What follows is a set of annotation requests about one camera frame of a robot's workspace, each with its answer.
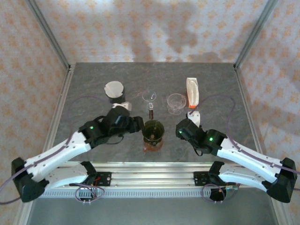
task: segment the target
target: gray marble surface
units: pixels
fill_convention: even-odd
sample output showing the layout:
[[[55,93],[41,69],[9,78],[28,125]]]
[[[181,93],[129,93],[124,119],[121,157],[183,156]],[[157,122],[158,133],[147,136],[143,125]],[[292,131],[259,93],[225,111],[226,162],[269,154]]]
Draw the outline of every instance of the gray marble surface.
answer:
[[[213,162],[219,159],[213,155],[199,157],[192,146],[175,136],[175,127],[189,110],[188,105],[181,115],[171,115],[167,110],[167,98],[173,93],[186,95],[186,78],[197,77],[200,99],[214,94],[227,94],[236,101],[236,108],[230,121],[233,138],[255,150],[253,136],[247,119],[240,89],[232,64],[222,63],[77,63],[67,94],[62,117],[54,144],[65,140],[69,134],[67,109],[71,102],[82,96],[96,95],[104,101],[82,98],[73,104],[70,118],[75,128],[99,115],[106,115],[110,109],[104,86],[110,81],[120,81],[126,88],[126,100],[132,103],[131,116],[149,119],[147,103],[142,92],[154,90],[157,98],[154,104],[154,119],[165,127],[163,147],[157,152],[143,152],[142,133],[125,135],[117,145],[100,145],[71,161],[93,162]],[[204,130],[216,129],[226,133],[226,120],[232,102],[224,97],[207,100],[199,108]]]

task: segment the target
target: wall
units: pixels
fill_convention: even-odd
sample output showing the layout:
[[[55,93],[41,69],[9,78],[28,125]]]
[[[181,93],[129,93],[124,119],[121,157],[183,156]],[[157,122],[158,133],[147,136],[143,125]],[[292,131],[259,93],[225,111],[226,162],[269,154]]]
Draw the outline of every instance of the wall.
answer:
[[[37,0],[69,63],[233,63],[266,2]]]
[[[263,150],[289,157],[300,171],[300,2],[279,0],[241,66],[247,101]],[[300,179],[296,184],[300,188]],[[299,224],[300,194],[285,204],[289,224]]]
[[[0,4],[0,184],[11,161],[39,154],[66,74],[25,1]],[[0,201],[18,196],[11,183]],[[0,205],[0,224],[10,225],[19,202]]]

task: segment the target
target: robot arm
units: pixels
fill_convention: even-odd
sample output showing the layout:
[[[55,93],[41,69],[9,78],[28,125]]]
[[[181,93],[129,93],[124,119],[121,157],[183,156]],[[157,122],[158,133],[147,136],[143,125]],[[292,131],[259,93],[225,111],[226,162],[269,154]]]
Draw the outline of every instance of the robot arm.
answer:
[[[188,141],[201,154],[212,154],[229,159],[243,166],[233,167],[223,162],[214,162],[209,172],[210,182],[225,185],[227,182],[250,185],[266,191],[274,199],[289,203],[297,180],[297,174],[279,169],[280,165],[295,170],[295,162],[289,158],[280,161],[251,150],[239,143],[235,148],[229,138],[216,130],[203,131],[192,120],[186,118],[176,126],[176,136]]]
[[[105,144],[112,136],[140,131],[144,126],[141,117],[130,117],[127,105],[113,105],[106,116],[99,116],[86,122],[76,131],[70,141],[63,141],[48,151],[24,161],[20,157],[12,162],[12,175],[21,169],[26,171],[14,178],[15,186],[23,202],[30,202],[43,194],[45,189],[69,183],[91,184],[96,177],[96,170],[90,162],[78,166],[57,169],[73,157],[87,152],[98,145]]]

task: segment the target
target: purple cable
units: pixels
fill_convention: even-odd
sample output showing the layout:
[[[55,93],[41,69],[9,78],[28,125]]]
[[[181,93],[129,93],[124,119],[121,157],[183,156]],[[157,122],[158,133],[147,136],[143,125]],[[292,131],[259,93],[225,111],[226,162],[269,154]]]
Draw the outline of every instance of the purple cable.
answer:
[[[216,188],[218,188],[221,192],[222,192],[222,195],[223,195],[223,197],[224,197],[224,199],[225,199],[225,193],[224,193],[224,191],[222,190],[222,188],[219,186],[219,185],[216,185],[216,184],[206,184],[206,185],[204,185],[202,188],[201,188],[201,196],[202,196],[202,198],[205,200],[205,201],[207,201],[207,202],[210,202],[210,203],[217,203],[217,201],[214,201],[214,200],[209,200],[209,199],[206,199],[206,198],[204,198],[204,189],[205,189],[205,187],[208,187],[208,186],[214,186],[214,187],[216,187]]]
[[[210,95],[208,97],[206,97],[205,99],[201,100],[201,102],[198,103],[198,105],[189,113],[190,115],[200,106],[203,104],[203,102],[205,102],[207,99],[212,98],[212,97],[226,97],[226,98],[230,98],[233,101],[233,108],[229,113],[229,118],[231,116],[232,111],[235,108],[235,100],[233,99],[233,97],[229,96],[229,95],[223,95],[223,94],[216,94],[216,95]]]
[[[80,187],[75,191],[75,199],[76,199],[77,201],[83,203],[83,204],[85,204],[86,201],[85,201],[85,200],[81,200],[80,198],[77,197],[77,193],[78,193],[78,191],[79,191],[81,188],[86,188],[86,189],[88,189],[88,190],[91,192],[91,194],[93,195],[92,200],[89,200],[89,201],[88,201],[89,204],[91,204],[91,203],[94,202],[94,201],[97,201],[97,200],[98,200],[99,198],[101,198],[101,197],[103,196],[103,194],[105,193],[105,190],[104,190],[103,188],[99,187],[99,186],[92,186],[92,185],[86,185],[86,184],[80,184],[80,183],[75,183],[75,184],[78,185],[78,186],[80,186]],[[100,196],[97,196],[96,191],[93,192],[93,191],[91,190],[92,188],[97,188],[97,189],[102,190],[101,195],[100,195]]]
[[[233,197],[235,197],[235,195],[237,194],[237,192],[238,192],[238,190],[240,188],[240,184],[237,184],[237,186],[238,186],[238,189],[235,190],[234,193],[230,197],[226,198],[226,201],[229,201],[230,199],[232,199]]]
[[[105,100],[101,97],[98,97],[98,96],[93,96],[93,95],[89,95],[89,96],[82,96],[82,97],[79,97],[77,99],[75,99],[72,103],[71,103],[71,106],[68,108],[68,111],[67,111],[67,121],[69,122],[69,125],[70,125],[70,134],[69,134],[69,137],[67,138],[67,141],[66,143],[61,146],[56,152],[50,154],[49,156],[45,157],[45,158],[42,158],[36,162],[34,162],[33,164],[31,165],[28,165],[26,167],[24,167],[23,169],[19,170],[18,172],[16,172],[14,175],[12,175],[10,178],[8,178],[1,186],[0,186],[0,193],[1,191],[3,190],[3,188],[10,182],[12,181],[14,178],[16,178],[17,176],[19,176],[21,173],[23,173],[24,171],[28,170],[29,168],[41,163],[41,162],[44,162],[45,160],[47,159],[50,159],[51,157],[57,155],[58,153],[60,153],[68,144],[69,142],[71,141],[72,139],[72,136],[73,136],[73,124],[71,122],[71,118],[70,118],[70,111],[71,111],[71,108],[73,106],[73,104],[81,99],[81,98],[96,98],[96,99],[99,99],[99,100],[102,100],[105,102]],[[7,202],[0,202],[0,205],[7,205],[7,204],[10,204],[10,203],[14,203],[16,202],[17,200],[19,200],[20,197],[16,198],[16,199],[13,199],[13,200],[10,200],[10,201],[7,201]]]

